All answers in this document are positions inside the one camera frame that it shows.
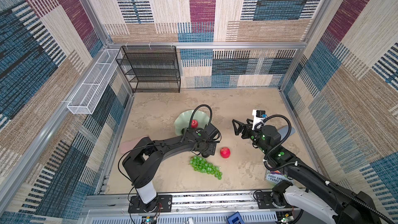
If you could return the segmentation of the green fake grape bunch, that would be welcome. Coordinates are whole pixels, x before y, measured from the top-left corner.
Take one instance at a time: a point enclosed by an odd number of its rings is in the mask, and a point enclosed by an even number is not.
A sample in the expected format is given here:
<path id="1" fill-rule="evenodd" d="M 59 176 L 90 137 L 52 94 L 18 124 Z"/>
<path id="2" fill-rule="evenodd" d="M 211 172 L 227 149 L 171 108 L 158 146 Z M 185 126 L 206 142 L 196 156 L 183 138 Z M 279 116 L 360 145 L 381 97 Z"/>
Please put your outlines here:
<path id="1" fill-rule="evenodd" d="M 220 167 L 213 165 L 205 158 L 199 156 L 192 157 L 189 161 L 189 164 L 197 172 L 209 174 L 218 180 L 222 180 L 223 173 L 220 171 Z"/>

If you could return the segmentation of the red fake apple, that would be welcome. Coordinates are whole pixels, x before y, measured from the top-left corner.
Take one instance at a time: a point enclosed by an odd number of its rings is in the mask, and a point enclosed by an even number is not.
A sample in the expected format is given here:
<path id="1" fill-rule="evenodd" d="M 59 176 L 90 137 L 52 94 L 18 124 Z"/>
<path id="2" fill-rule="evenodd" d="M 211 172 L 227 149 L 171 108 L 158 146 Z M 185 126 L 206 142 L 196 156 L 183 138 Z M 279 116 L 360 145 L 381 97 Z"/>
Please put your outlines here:
<path id="1" fill-rule="evenodd" d="M 192 120 L 191 122 L 191 128 L 196 129 L 199 126 L 199 122 L 197 120 Z"/>
<path id="2" fill-rule="evenodd" d="M 231 156 L 231 151 L 228 147 L 223 147 L 220 149 L 220 155 L 222 158 L 227 159 Z"/>

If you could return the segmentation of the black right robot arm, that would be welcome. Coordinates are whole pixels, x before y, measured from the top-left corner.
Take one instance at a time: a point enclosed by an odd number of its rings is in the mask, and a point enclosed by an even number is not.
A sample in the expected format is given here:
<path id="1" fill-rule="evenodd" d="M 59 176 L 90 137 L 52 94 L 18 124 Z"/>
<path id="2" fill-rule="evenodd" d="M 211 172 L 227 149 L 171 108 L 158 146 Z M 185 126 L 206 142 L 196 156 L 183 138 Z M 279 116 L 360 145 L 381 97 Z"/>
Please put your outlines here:
<path id="1" fill-rule="evenodd" d="M 275 126 L 268 125 L 269 116 L 260 122 L 233 120 L 235 135 L 251 140 L 253 147 L 264 153 L 263 163 L 268 171 L 279 171 L 305 186 L 302 191 L 293 183 L 283 180 L 272 189 L 273 203 L 277 207 L 296 206 L 327 224 L 379 224 L 393 221 L 378 211 L 373 199 L 364 192 L 358 194 L 331 181 L 305 164 L 283 143 L 292 131 L 287 121 L 287 133 L 281 136 Z"/>

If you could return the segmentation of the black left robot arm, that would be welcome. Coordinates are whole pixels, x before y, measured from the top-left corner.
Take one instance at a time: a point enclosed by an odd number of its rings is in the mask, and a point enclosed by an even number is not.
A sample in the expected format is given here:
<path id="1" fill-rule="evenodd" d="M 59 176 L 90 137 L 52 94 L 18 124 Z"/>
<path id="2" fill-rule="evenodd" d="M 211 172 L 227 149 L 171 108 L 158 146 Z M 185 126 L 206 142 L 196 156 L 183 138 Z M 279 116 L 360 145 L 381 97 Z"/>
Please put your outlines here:
<path id="1" fill-rule="evenodd" d="M 153 185 L 161 162 L 182 152 L 192 152 L 200 158 L 213 156 L 220 140 L 220 131 L 211 123 L 205 128 L 184 128 L 182 135 L 166 140 L 142 138 L 122 156 L 125 176 L 137 192 L 137 196 L 129 199 L 129 213 L 170 212 L 172 196 L 160 196 Z"/>

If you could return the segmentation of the mint green scalloped bowl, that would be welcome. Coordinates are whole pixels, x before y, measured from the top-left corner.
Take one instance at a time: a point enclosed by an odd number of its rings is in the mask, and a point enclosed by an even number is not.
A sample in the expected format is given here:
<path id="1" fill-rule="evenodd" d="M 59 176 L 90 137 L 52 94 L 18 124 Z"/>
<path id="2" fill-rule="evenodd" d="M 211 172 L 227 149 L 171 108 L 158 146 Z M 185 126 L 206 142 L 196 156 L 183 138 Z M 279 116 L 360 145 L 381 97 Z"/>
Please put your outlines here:
<path id="1" fill-rule="evenodd" d="M 187 128 L 191 115 L 193 113 L 193 110 L 188 110 L 183 113 L 181 113 L 177 119 L 174 122 L 174 127 L 175 127 L 175 134 L 177 136 L 183 135 L 182 130 L 184 128 Z M 210 118 L 209 115 L 206 114 L 205 112 L 202 111 L 196 111 L 193 117 L 193 123 L 196 121 L 197 128 L 205 128 L 205 126 L 208 124 Z"/>

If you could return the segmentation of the blue grey oval pad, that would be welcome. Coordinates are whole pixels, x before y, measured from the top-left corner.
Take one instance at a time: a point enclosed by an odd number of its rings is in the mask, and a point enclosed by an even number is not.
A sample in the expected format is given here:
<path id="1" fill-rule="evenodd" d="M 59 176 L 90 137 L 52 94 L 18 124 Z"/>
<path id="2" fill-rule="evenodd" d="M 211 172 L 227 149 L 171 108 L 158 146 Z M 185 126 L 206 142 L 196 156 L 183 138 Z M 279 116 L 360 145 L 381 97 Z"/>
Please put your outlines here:
<path id="1" fill-rule="evenodd" d="M 288 125 L 285 125 L 284 127 L 278 129 L 278 133 L 281 135 L 282 139 L 288 134 L 288 131 L 289 131 Z M 290 131 L 290 134 L 288 135 L 288 137 L 294 135 L 295 132 L 296 132 L 296 129 L 294 127 L 291 127 L 291 131 Z"/>

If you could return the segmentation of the colourful paperback book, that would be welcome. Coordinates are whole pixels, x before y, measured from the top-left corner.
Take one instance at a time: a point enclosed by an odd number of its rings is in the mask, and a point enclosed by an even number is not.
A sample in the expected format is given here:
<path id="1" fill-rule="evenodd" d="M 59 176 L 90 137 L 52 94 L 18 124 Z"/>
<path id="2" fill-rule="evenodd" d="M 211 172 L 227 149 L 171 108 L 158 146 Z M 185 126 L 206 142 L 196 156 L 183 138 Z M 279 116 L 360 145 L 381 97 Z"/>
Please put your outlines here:
<path id="1" fill-rule="evenodd" d="M 288 181 L 290 183 L 293 182 L 293 179 L 291 177 L 288 177 L 287 175 L 277 171 L 267 171 L 266 180 L 274 184 L 278 184 L 281 181 Z"/>

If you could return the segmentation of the blue device at bottom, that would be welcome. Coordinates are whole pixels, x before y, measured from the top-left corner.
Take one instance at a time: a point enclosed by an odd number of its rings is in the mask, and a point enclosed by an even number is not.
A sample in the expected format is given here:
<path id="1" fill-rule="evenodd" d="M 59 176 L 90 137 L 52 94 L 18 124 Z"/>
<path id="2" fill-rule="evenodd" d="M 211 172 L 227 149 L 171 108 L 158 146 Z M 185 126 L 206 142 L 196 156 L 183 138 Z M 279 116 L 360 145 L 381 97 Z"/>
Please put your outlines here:
<path id="1" fill-rule="evenodd" d="M 240 213 L 236 212 L 227 218 L 227 224 L 245 224 L 245 222 Z"/>

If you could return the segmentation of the pink oval pad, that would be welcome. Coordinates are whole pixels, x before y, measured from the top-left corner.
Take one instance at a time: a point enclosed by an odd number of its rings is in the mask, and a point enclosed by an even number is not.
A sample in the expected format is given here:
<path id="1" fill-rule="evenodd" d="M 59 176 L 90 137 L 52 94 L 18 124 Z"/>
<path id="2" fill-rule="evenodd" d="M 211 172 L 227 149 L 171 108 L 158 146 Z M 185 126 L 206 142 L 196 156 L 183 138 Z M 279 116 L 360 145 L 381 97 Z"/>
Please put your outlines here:
<path id="1" fill-rule="evenodd" d="M 138 137 L 138 138 L 134 138 L 134 139 L 132 139 L 130 141 L 126 141 L 124 143 L 121 143 L 120 146 L 119 146 L 120 153 L 123 155 L 126 152 L 128 152 L 129 150 L 133 149 L 139 143 L 139 141 L 142 140 L 143 138 L 148 138 L 148 136 L 147 135 L 141 136 L 141 137 Z"/>

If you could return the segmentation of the aluminium front rail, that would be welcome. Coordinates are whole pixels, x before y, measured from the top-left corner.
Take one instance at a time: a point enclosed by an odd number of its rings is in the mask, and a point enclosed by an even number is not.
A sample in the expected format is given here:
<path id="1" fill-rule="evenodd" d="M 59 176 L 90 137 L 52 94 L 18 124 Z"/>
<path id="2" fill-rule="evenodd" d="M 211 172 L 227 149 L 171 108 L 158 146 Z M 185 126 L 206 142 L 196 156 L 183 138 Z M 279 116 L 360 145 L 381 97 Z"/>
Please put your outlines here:
<path id="1" fill-rule="evenodd" d="M 164 192 L 171 195 L 169 214 L 211 213 L 211 212 L 259 212 L 255 194 L 271 192 L 270 189 L 235 191 Z M 113 194 L 88 196 L 79 217 L 128 215 L 131 202 L 137 201 L 136 194 Z"/>

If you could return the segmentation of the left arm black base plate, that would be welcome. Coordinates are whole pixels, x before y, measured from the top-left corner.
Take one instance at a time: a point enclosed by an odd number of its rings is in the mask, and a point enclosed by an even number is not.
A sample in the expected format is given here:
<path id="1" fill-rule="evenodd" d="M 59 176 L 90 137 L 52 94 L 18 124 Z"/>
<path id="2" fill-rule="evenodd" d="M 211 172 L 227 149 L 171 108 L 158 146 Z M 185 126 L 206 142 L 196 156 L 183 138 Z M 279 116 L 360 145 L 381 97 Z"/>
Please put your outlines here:
<path id="1" fill-rule="evenodd" d="M 168 213 L 171 212 L 172 195 L 157 195 L 152 201 L 145 204 L 140 196 L 131 197 L 128 209 L 129 214 Z"/>

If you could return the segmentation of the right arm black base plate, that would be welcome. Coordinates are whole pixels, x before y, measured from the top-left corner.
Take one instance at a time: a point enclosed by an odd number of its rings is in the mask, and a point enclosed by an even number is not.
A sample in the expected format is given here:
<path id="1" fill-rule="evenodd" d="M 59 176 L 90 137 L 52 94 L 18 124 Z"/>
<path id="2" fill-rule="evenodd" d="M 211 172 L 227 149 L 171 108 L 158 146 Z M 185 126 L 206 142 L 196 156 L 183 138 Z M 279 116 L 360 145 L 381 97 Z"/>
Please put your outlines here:
<path id="1" fill-rule="evenodd" d="M 274 202 L 272 191 L 255 191 L 254 198 L 259 209 L 285 208 L 286 205 L 278 205 Z"/>

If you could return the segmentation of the white mesh wall basket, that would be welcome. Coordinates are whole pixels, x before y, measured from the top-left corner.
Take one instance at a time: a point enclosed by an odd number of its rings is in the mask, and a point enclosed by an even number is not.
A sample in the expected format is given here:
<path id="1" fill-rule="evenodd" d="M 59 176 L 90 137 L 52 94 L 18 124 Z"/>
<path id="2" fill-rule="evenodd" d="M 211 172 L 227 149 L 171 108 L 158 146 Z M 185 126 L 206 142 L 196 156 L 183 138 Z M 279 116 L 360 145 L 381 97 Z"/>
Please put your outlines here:
<path id="1" fill-rule="evenodd" d="M 117 68 L 118 54 L 118 49 L 107 49 L 101 53 L 67 105 L 72 114 L 92 115 L 94 113 Z"/>

